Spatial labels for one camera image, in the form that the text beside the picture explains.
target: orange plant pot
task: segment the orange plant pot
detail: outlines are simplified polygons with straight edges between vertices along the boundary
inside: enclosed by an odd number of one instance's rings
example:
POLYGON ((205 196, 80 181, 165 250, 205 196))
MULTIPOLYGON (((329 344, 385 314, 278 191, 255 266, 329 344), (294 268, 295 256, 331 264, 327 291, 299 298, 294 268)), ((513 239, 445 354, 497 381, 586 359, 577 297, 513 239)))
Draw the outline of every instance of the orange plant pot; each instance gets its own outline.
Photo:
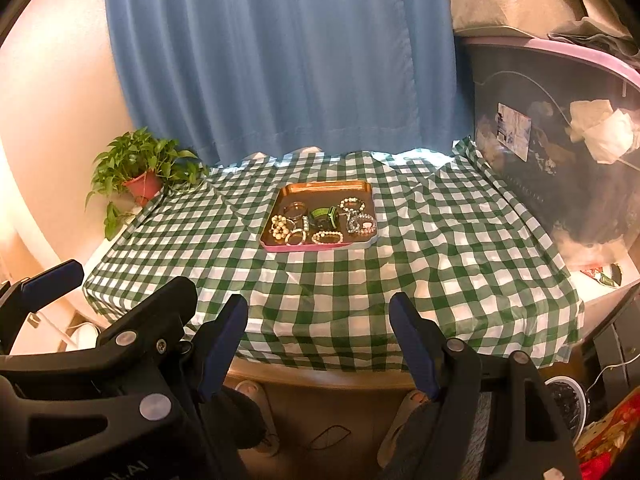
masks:
POLYGON ((136 199, 136 203, 145 206, 162 189, 162 180, 151 170, 124 183, 124 186, 136 199))

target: curtain fold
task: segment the curtain fold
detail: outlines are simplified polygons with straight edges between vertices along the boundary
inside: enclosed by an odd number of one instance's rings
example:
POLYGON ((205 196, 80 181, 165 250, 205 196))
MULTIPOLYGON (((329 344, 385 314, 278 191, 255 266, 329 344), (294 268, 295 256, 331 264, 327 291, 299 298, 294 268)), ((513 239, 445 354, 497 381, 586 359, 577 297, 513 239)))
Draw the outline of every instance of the curtain fold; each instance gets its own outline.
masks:
POLYGON ((210 164, 313 145, 448 153, 472 131, 449 0, 106 0, 106 9, 134 123, 210 164))

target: slipper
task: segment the slipper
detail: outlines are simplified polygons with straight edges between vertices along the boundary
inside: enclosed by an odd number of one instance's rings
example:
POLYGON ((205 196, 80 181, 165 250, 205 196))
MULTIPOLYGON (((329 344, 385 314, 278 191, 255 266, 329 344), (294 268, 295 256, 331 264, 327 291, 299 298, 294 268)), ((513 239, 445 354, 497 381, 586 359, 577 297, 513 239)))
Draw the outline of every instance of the slipper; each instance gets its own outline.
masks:
POLYGON ((264 439, 260 444, 258 444, 258 446, 254 447, 254 449, 258 453, 266 456, 275 455, 280 450, 280 439, 276 433, 276 426, 273 423, 273 415, 271 413, 267 394, 264 392, 260 384, 253 381, 242 381, 241 383, 238 383, 235 390, 236 392, 246 395, 258 405, 258 408, 260 408, 260 414, 262 415, 262 420, 264 420, 264 423, 267 426, 267 433, 264 435, 264 439))
POLYGON ((391 457, 396 451, 398 435, 400 435, 400 432, 402 431, 402 428, 404 428, 404 424, 409 419, 409 416, 423 402, 428 401, 428 397, 418 390, 412 390, 406 394, 398 408, 398 411, 396 412, 396 416, 394 417, 394 421, 391 423, 391 427, 389 427, 389 431, 386 432, 384 440, 382 441, 382 444, 380 444, 380 449, 378 450, 378 465, 381 468, 385 468, 386 465, 391 462, 391 457))

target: gingham tablecloth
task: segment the gingham tablecloth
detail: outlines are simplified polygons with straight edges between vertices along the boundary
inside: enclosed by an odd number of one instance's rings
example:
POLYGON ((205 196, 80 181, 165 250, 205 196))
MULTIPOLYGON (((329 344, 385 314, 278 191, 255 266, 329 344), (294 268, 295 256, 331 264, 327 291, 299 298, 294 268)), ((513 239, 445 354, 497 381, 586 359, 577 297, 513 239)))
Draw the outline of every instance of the gingham tablecloth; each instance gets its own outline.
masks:
POLYGON ((415 150, 287 155, 214 168, 199 188, 152 200, 84 284, 94 309, 122 316, 172 276, 198 289, 196 329, 232 293, 249 302, 238 355, 292 367, 402 368, 387 305, 403 290, 446 336, 478 351, 567 360, 583 306, 540 224, 470 140, 436 169, 415 150), (364 250, 267 253, 258 241, 278 190, 367 180, 379 238, 364 250))

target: potted plant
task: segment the potted plant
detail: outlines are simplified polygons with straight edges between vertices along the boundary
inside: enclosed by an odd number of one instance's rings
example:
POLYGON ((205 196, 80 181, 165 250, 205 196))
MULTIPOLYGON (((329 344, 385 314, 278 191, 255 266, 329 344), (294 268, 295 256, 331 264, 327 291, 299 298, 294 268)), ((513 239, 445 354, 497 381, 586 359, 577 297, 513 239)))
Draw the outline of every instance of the potted plant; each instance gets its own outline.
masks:
MULTIPOLYGON (((177 150, 177 140, 156 139, 146 127, 116 137, 109 146, 109 151, 95 157, 97 166, 85 207, 96 193, 109 196, 126 191, 133 195, 137 204, 144 206, 163 186, 192 186, 206 176, 208 171, 202 163, 181 161, 198 157, 190 150, 177 150)), ((131 213, 121 212, 113 202, 109 202, 104 219, 104 235, 107 240, 113 239, 124 219, 130 215, 131 213)))

